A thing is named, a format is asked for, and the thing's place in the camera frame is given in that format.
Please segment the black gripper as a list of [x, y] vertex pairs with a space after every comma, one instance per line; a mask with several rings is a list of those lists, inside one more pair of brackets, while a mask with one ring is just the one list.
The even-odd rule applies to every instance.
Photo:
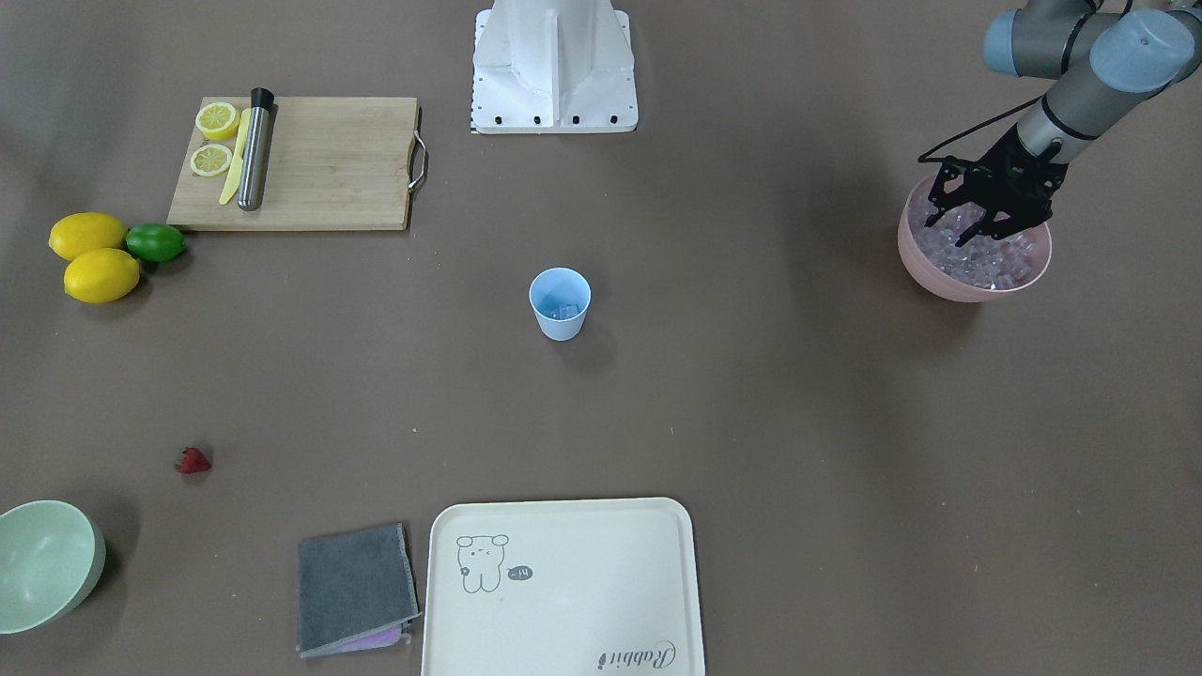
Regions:
[[983, 215], [962, 231], [956, 247], [965, 247], [975, 237], [1001, 241], [1047, 223], [1052, 197], [1069, 173], [1069, 165], [1057, 162], [1063, 146], [1055, 137], [1043, 150], [1031, 153], [1012, 128], [983, 158], [966, 165], [940, 165], [928, 192], [934, 213], [926, 218], [924, 227], [935, 227], [950, 210], [964, 204], [980, 206]]

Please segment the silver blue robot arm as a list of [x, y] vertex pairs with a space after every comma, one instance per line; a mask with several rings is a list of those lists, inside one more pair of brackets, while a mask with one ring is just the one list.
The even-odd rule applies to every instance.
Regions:
[[926, 225], [978, 206], [982, 217], [958, 236], [964, 245], [1047, 223], [1069, 165], [1138, 103], [1197, 72], [1200, 47], [1197, 1], [1119, 14], [1099, 1], [1029, 1], [996, 16], [982, 46], [988, 69], [1052, 85], [1022, 103], [1020, 119], [982, 158], [940, 159]]

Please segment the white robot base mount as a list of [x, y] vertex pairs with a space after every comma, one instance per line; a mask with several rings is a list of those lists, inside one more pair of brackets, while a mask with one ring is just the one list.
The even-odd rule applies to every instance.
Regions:
[[627, 13], [609, 1], [495, 1], [474, 22], [475, 134], [621, 134], [639, 124]]

